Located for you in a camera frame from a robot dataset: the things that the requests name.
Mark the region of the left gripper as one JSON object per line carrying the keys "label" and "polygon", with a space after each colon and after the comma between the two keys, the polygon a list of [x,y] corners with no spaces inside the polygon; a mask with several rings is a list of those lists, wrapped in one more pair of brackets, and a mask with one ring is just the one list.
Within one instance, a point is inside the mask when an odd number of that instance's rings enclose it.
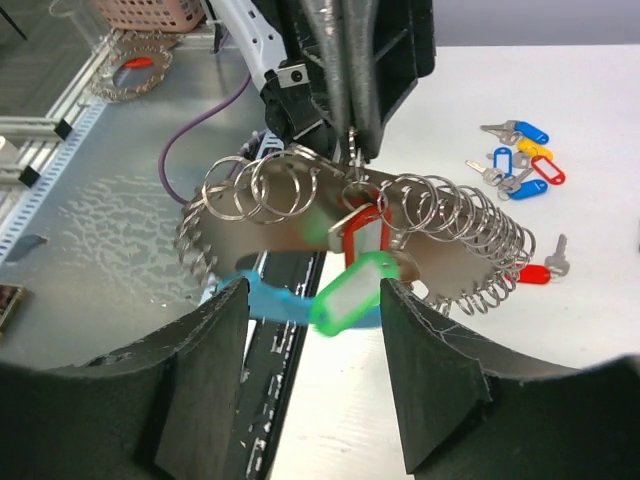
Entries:
{"label": "left gripper", "polygon": [[285,57],[266,73],[265,120],[286,144],[375,158],[387,122],[435,68],[430,1],[265,1]]}

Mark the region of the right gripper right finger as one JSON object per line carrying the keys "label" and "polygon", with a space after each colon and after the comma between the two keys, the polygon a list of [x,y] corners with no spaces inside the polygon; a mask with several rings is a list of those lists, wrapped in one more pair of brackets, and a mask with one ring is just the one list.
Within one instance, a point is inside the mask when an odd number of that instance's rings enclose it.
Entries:
{"label": "right gripper right finger", "polygon": [[490,341],[393,280],[381,311],[408,473],[589,472],[576,370]]}

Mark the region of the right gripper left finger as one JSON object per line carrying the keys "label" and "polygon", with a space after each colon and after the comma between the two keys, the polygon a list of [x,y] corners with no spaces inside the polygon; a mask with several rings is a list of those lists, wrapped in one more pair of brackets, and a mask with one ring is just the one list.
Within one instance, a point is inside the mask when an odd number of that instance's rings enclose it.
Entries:
{"label": "right gripper left finger", "polygon": [[193,312],[75,370],[80,424],[65,477],[222,477],[248,293],[247,281],[234,280]]}

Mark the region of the large keyring holder blue handle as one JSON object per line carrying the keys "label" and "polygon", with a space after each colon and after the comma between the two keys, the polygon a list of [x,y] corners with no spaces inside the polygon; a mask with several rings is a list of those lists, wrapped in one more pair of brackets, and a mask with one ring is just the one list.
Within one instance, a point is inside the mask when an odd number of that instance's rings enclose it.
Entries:
{"label": "large keyring holder blue handle", "polygon": [[[202,281],[249,283],[251,314],[326,336],[380,322],[380,283],[421,283],[425,302],[467,315],[498,307],[536,249],[534,234],[481,190],[437,175],[331,162],[295,145],[205,180],[184,206],[174,246]],[[344,271],[305,297],[242,267],[259,253],[331,252]]]}

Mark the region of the green tag key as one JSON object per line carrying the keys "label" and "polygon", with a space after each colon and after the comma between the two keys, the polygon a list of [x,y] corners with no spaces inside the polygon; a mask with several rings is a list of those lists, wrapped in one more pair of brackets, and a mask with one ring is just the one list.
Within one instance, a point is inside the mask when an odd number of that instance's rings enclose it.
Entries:
{"label": "green tag key", "polygon": [[379,327],[380,283],[399,276],[399,265],[390,253],[374,251],[361,255],[315,296],[309,323],[327,337],[353,328]]}

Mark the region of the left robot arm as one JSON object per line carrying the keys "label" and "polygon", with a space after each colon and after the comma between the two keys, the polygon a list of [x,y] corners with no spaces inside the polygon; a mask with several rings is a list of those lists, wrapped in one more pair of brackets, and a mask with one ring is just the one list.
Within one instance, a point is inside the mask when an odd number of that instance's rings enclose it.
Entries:
{"label": "left robot arm", "polygon": [[385,126],[435,68],[429,0],[214,1],[284,144],[378,156]]}

